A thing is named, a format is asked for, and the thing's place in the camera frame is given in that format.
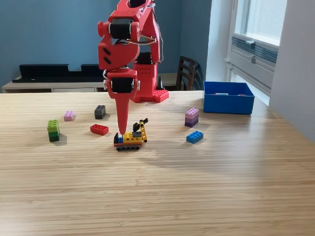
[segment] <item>red robotic arm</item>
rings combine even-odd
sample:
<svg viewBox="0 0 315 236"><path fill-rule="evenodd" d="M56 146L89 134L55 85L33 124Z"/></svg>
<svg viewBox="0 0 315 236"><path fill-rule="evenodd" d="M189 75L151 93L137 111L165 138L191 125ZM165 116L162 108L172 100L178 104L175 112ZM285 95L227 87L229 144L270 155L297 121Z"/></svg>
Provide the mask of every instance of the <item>red robotic arm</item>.
<svg viewBox="0 0 315 236"><path fill-rule="evenodd" d="M99 67L109 96L116 100L121 134L126 132L130 99L161 102L169 97L168 91L157 88L160 31L154 6L154 0L121 0L108 22L98 23L98 34L104 37L98 46ZM140 42L141 37L147 42ZM140 45L150 45L151 52L140 53ZM126 66L130 62L133 69Z"/></svg>

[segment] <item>window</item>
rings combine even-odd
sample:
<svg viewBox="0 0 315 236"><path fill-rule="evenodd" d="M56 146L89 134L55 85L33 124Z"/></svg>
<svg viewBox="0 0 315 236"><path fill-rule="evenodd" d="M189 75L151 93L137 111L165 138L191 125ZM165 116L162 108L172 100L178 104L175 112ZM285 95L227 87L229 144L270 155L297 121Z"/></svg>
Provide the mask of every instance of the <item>window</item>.
<svg viewBox="0 0 315 236"><path fill-rule="evenodd" d="M270 93L287 0L233 0L226 62L252 84Z"/></svg>
<svg viewBox="0 0 315 236"><path fill-rule="evenodd" d="M279 46L287 0L240 0L235 33Z"/></svg>

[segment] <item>blue lego brick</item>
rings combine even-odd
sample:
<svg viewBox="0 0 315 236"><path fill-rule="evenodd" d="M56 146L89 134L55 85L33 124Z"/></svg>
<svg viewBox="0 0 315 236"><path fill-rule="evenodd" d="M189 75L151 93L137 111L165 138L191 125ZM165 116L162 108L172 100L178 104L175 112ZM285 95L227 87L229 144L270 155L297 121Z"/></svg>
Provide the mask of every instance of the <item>blue lego brick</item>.
<svg viewBox="0 0 315 236"><path fill-rule="evenodd" d="M203 133L199 131L195 131L192 134L189 134L186 138L186 142L189 142L191 144L195 144L203 139Z"/></svg>

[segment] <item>blue plastic bin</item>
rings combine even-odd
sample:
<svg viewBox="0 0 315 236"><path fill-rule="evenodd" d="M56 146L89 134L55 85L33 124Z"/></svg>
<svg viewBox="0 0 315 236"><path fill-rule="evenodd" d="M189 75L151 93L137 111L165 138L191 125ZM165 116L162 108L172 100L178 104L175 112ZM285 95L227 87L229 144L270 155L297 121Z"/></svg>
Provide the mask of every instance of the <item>blue plastic bin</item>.
<svg viewBox="0 0 315 236"><path fill-rule="evenodd" d="M228 93L229 95L215 95L214 93ZM246 83L204 82L204 112L250 115L254 99L255 96Z"/></svg>

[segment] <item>lego vehicle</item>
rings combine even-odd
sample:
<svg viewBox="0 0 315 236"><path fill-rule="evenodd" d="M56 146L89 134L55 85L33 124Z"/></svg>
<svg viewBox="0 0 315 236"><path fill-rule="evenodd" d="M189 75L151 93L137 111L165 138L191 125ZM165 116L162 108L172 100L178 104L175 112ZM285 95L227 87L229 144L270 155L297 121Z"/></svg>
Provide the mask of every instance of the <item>lego vehicle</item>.
<svg viewBox="0 0 315 236"><path fill-rule="evenodd" d="M148 123L148 118L140 120L139 123L133 125L133 132L126 132L122 137L116 133L114 138L114 147L117 151L134 151L139 150L142 146L142 141L148 141L144 125Z"/></svg>

